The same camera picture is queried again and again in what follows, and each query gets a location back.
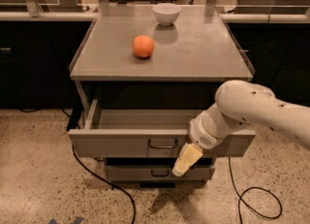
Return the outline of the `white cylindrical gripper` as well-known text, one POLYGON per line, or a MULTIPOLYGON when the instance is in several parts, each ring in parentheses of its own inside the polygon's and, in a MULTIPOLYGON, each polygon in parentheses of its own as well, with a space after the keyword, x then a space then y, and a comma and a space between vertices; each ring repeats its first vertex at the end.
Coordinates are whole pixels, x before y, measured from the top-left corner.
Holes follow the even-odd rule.
POLYGON ((199 159, 203 149, 212 149, 233 131, 233 121, 217 108, 209 108, 190 121, 189 137, 172 168, 175 176, 183 176, 199 159))

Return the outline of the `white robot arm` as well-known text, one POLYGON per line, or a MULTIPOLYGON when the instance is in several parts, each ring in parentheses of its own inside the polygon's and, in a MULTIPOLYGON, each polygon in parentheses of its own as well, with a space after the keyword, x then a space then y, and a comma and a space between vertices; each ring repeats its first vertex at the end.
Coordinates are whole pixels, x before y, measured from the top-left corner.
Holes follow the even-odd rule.
POLYGON ((190 121, 190 142, 185 144, 172 168, 183 176, 204 150, 219 145, 228 135, 261 124, 291 141, 310 147, 310 108, 277 99, 267 87, 243 80, 224 82, 215 103, 190 121))

